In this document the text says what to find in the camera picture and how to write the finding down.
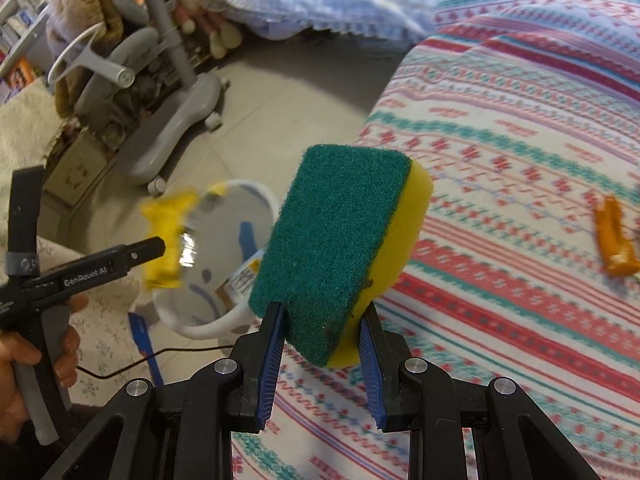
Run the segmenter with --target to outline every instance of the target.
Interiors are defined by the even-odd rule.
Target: metal screw cap
[[[237,368],[238,363],[236,363],[233,359],[228,358],[220,359],[213,365],[213,369],[219,374],[223,375],[235,372]]]
[[[429,365],[427,364],[427,361],[420,357],[411,357],[404,362],[404,367],[412,374],[421,374],[429,367]]]
[[[137,397],[142,394],[146,394],[146,391],[149,389],[149,385],[146,384],[146,381],[136,379],[135,381],[131,381],[127,384],[127,393],[131,397]]]
[[[500,379],[497,379],[495,381],[494,388],[495,391],[499,394],[511,395],[514,391],[516,391],[516,383],[514,383],[511,379],[501,377]]]

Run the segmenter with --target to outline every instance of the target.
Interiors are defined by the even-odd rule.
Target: patterned bedsheet
[[[356,142],[435,179],[379,312],[453,377],[517,380],[602,478],[640,478],[640,285],[603,275],[591,218],[613,192],[640,224],[640,0],[449,0],[436,20]],[[238,479],[405,479],[408,436],[375,429],[359,368],[286,347],[267,429],[234,452]]]

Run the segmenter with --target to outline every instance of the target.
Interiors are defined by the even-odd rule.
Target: finger
[[[15,444],[20,437],[22,425],[23,422],[11,413],[3,413],[0,416],[0,440],[7,444]]]
[[[71,298],[66,300],[66,304],[71,307],[71,312],[75,314],[80,312],[89,304],[89,298],[86,294],[74,294]]]
[[[56,364],[53,365],[53,371],[60,380],[75,372],[77,366],[78,358],[75,353],[63,354],[62,357],[56,361]]]
[[[74,370],[69,375],[66,375],[60,379],[60,386],[62,386],[63,388],[71,388],[74,384],[76,384],[77,380],[78,372]]]
[[[80,348],[80,336],[78,331],[70,326],[62,338],[62,349],[66,354],[75,354]]]
[[[0,440],[15,444],[20,437],[22,425],[29,420],[27,408],[20,395],[15,395],[13,402],[0,415]]]
[[[29,343],[17,332],[0,334],[0,361],[19,362],[23,365],[35,365],[42,357],[40,350]]]
[[[11,363],[0,362],[0,413],[14,402],[16,395],[14,369]]]

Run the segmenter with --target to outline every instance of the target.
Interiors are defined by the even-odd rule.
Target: chair wheel
[[[161,176],[156,176],[146,185],[146,190],[151,196],[160,196],[166,191],[166,180]]]
[[[217,112],[213,112],[209,117],[204,119],[204,124],[207,130],[212,132],[222,126],[222,116]]]

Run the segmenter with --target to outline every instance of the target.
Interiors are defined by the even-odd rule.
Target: yellow sponge
[[[431,179],[402,153],[309,148],[273,228],[249,304],[289,317],[286,337],[309,362],[358,361],[358,324],[394,284],[429,205]]]
[[[398,206],[367,273],[365,283],[370,283],[371,286],[360,291],[327,366],[343,368],[358,362],[360,318],[369,303],[398,279],[420,234],[432,192],[433,184],[429,174],[418,162],[412,160]]]

